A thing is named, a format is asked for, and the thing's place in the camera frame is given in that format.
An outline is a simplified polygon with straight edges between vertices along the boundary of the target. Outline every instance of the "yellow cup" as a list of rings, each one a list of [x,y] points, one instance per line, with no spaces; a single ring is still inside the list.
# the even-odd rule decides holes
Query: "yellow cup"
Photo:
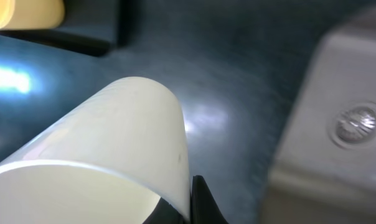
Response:
[[[0,29],[51,29],[65,16],[62,0],[0,0]]]

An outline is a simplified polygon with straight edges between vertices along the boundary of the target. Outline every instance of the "stainless steel sink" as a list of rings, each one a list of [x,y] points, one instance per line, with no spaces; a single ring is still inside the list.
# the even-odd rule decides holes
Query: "stainless steel sink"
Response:
[[[376,223],[376,7],[321,42],[269,183],[260,223]]]

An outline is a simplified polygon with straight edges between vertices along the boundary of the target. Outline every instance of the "drain strainer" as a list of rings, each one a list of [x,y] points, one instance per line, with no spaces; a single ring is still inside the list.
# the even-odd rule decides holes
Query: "drain strainer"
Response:
[[[332,140],[343,148],[363,148],[376,144],[376,104],[357,103],[342,110],[329,127]]]

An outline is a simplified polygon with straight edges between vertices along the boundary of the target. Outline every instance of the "dark countertop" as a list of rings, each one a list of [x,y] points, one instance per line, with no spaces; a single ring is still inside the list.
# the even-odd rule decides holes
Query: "dark countertop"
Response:
[[[191,175],[230,223],[253,223],[276,144],[320,37],[369,0],[144,0],[126,46],[103,58],[0,36],[0,161],[114,80],[152,78],[181,101]]]

